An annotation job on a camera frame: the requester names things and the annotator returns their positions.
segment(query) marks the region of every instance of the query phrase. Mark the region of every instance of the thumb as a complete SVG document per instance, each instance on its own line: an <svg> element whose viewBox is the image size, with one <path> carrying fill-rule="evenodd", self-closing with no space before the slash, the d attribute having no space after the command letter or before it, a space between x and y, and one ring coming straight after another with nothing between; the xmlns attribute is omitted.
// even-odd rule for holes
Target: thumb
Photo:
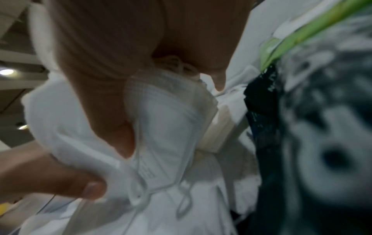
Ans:
<svg viewBox="0 0 372 235"><path fill-rule="evenodd" d="M226 83L226 71L222 71L217 74L211 74L214 87L216 88L217 91L223 91L225 88L225 83Z"/></svg>
<svg viewBox="0 0 372 235"><path fill-rule="evenodd" d="M46 193L60 196L98 199L106 192L106 183L87 172L66 167L50 155L19 164L2 174L2 194Z"/></svg>

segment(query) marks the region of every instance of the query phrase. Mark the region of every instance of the ceiling light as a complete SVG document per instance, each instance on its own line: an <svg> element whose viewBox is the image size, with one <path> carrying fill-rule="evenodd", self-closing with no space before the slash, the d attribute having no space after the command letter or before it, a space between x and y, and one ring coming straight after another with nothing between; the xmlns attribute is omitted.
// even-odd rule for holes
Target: ceiling light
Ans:
<svg viewBox="0 0 372 235"><path fill-rule="evenodd" d="M13 69L2 69L0 70L0 74L1 75L12 75L14 73L14 70Z"/></svg>
<svg viewBox="0 0 372 235"><path fill-rule="evenodd" d="M26 130L26 129L28 129L28 125L22 125L18 127L18 130Z"/></svg>

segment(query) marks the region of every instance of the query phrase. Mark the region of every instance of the black and white patterned fabric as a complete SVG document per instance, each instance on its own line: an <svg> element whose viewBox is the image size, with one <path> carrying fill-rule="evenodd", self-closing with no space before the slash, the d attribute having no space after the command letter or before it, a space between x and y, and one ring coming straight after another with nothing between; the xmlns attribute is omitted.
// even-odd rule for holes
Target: black and white patterned fabric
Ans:
<svg viewBox="0 0 372 235"><path fill-rule="evenodd" d="M241 234L372 234L372 7L295 47L257 81L269 77L245 93L263 184ZM258 90L277 102L257 101ZM277 113L255 108L265 105Z"/></svg>

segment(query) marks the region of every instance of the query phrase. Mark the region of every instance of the hand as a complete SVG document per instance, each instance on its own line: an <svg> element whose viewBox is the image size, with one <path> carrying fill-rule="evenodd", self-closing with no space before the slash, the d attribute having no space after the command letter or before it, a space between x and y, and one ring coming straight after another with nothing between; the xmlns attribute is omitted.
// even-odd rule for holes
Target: hand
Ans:
<svg viewBox="0 0 372 235"><path fill-rule="evenodd" d="M151 58L177 55L211 75L217 90L253 0L48 0L60 68L94 132L124 157L134 133L125 81Z"/></svg>
<svg viewBox="0 0 372 235"><path fill-rule="evenodd" d="M58 163L35 141L0 153L0 203L30 193L97 199L106 183Z"/></svg>

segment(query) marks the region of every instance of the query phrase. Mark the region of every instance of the white face mask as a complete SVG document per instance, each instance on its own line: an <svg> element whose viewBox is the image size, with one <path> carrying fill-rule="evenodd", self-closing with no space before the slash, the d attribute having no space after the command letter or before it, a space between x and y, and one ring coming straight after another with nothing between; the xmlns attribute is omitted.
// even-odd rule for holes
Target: white face mask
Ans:
<svg viewBox="0 0 372 235"><path fill-rule="evenodd" d="M179 183L217 111L200 83L155 67L139 71L124 90L136 135L135 153L125 160L93 133L67 80L50 77L22 100L31 133L62 163L102 176L105 197L129 197L132 204Z"/></svg>

